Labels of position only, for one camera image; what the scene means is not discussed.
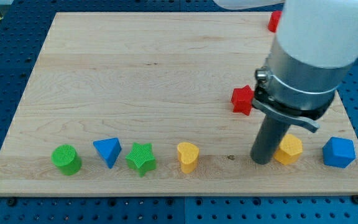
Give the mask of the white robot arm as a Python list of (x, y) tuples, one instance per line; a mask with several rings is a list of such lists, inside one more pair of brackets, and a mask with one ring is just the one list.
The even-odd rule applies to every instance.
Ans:
[(358, 0), (284, 0), (276, 40), (308, 65), (348, 66), (358, 58)]

